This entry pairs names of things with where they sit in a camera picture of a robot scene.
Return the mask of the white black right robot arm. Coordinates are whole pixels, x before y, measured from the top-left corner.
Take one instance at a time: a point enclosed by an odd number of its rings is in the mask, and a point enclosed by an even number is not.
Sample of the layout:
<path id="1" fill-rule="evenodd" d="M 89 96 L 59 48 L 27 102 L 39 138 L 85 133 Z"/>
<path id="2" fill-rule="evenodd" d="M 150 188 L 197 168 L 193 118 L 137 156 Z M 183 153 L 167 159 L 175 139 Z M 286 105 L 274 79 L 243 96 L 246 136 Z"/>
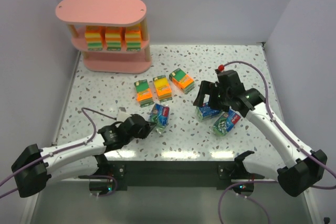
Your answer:
<path id="1" fill-rule="evenodd" d="M 320 181 L 328 160 L 325 152 L 314 151 L 299 140 L 257 89 L 245 89 L 235 70 L 217 70 L 216 74 L 217 82 L 201 82 L 194 106 L 201 106 L 208 95 L 211 109 L 225 112 L 232 109 L 257 127 L 285 165 L 269 168 L 266 176 L 277 181 L 288 195 L 297 197 Z"/>

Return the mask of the blue Vileda pack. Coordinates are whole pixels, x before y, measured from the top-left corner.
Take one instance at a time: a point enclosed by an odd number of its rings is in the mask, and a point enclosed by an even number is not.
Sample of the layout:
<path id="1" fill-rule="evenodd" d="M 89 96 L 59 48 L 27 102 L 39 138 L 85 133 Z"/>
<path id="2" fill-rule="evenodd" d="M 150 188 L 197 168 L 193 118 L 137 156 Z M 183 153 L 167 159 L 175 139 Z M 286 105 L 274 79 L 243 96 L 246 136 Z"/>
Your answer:
<path id="1" fill-rule="evenodd" d="M 224 112 L 213 124 L 213 132 L 219 136 L 227 135 L 241 119 L 241 116 L 235 111 L 229 109 L 228 112 Z"/>
<path id="2" fill-rule="evenodd" d="M 170 108 L 168 106 L 164 106 L 161 104 L 154 104 L 150 116 L 149 121 L 152 123 L 155 123 L 155 130 L 162 134 L 165 128 L 167 127 L 169 123 L 169 114 L 170 114 Z"/>
<path id="3" fill-rule="evenodd" d="M 214 118 L 220 114 L 219 110 L 211 109 L 208 102 L 203 103 L 202 106 L 196 107 L 196 115 L 200 121 Z"/>

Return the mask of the orange three sponge pack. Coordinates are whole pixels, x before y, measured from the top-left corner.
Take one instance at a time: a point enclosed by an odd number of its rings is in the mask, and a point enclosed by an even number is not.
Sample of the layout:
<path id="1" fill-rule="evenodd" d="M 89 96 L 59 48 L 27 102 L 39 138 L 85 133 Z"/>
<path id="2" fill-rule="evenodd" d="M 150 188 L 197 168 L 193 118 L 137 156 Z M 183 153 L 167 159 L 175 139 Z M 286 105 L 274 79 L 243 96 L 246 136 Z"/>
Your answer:
<path id="1" fill-rule="evenodd" d="M 86 26 L 85 41 L 89 50 L 103 49 L 102 32 L 101 26 Z"/>

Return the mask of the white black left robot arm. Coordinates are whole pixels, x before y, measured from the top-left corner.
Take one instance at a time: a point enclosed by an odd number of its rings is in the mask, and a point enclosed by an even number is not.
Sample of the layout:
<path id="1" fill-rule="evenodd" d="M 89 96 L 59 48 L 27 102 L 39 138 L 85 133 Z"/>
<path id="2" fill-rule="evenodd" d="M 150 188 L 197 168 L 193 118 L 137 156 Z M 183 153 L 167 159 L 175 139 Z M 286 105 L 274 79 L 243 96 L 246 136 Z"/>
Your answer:
<path id="1" fill-rule="evenodd" d="M 116 122 L 94 129 L 91 136 L 68 144 L 39 148 L 37 144 L 26 147 L 11 166 L 19 196 L 30 197 L 42 191 L 48 182 L 69 177 L 90 176 L 99 168 L 84 162 L 85 158 L 116 151 L 133 139 L 145 139 L 156 123 L 146 121 L 138 114 L 121 113 Z"/>

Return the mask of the green top sponge box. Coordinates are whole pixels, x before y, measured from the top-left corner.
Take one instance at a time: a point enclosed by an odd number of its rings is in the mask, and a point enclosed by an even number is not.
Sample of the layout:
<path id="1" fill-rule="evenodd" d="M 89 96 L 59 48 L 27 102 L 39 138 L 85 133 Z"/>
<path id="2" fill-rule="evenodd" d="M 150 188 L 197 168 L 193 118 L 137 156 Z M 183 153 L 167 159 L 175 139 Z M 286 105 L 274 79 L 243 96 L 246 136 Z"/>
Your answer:
<path id="1" fill-rule="evenodd" d="M 173 72 L 171 72 L 169 75 L 169 79 L 184 94 L 188 94 L 191 90 L 195 88 L 194 80 L 180 68 L 177 68 Z"/>
<path id="2" fill-rule="evenodd" d="M 149 106 L 154 103 L 153 95 L 147 79 L 136 81 L 134 86 L 137 92 L 136 100 L 138 101 L 140 107 Z"/>

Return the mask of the orange sponge pack barcode sticker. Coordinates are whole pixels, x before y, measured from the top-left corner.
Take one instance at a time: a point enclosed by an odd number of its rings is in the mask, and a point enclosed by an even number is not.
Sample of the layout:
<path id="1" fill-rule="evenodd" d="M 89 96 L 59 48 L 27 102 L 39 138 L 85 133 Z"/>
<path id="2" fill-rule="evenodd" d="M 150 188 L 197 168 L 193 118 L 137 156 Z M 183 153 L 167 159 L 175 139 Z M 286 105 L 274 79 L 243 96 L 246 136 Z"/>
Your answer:
<path id="1" fill-rule="evenodd" d="M 126 27 L 124 33 L 124 40 L 127 51 L 139 51 L 141 49 L 141 25 Z"/>

